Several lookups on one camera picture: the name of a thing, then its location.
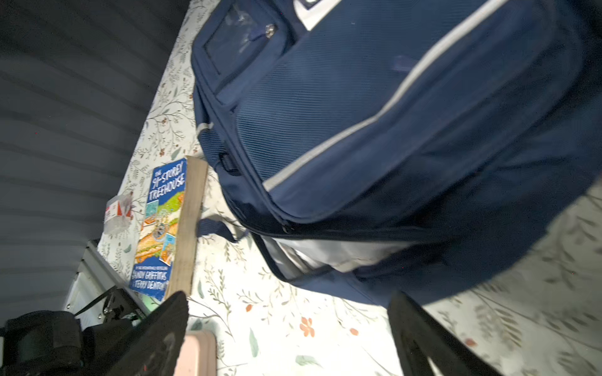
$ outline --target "the 91-storey treehouse book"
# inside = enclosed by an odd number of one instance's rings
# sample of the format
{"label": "the 91-storey treehouse book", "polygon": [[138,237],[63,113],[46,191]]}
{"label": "the 91-storey treehouse book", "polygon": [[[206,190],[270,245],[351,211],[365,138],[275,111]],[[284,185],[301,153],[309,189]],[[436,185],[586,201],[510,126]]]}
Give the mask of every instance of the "the 91-storey treehouse book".
{"label": "the 91-storey treehouse book", "polygon": [[130,288],[164,300],[190,295],[207,163],[187,156],[152,172]]}

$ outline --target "floral fabric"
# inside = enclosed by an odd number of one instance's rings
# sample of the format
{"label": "floral fabric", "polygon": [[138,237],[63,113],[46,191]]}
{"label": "floral fabric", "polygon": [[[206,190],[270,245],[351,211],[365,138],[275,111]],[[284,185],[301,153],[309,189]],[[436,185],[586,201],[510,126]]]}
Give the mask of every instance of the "floral fabric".
{"label": "floral fabric", "polygon": [[[201,156],[190,49],[217,0],[192,0],[120,193],[134,193],[128,230],[99,251],[127,281],[153,168]],[[209,172],[203,216],[234,217]],[[548,235],[488,283],[426,307],[504,375],[602,374],[602,185],[567,208]],[[247,238],[199,238],[190,329],[218,340],[218,375],[401,376],[383,307],[294,288],[268,270]]]}

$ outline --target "floral bedsheet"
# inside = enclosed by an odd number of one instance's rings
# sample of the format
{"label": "floral bedsheet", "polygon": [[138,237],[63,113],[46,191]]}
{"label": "floral bedsheet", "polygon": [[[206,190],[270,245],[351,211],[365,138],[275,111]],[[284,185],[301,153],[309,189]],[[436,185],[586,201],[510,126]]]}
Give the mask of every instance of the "floral bedsheet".
{"label": "floral bedsheet", "polygon": [[[127,231],[99,251],[129,280],[154,167],[202,155],[190,67],[194,37],[218,3],[192,0],[120,193],[134,192]],[[231,218],[209,172],[203,216]],[[218,374],[401,376],[383,307],[280,282],[249,239],[199,239],[189,328],[213,331]],[[504,375],[602,374],[602,185],[550,225],[512,269],[426,309]]]}

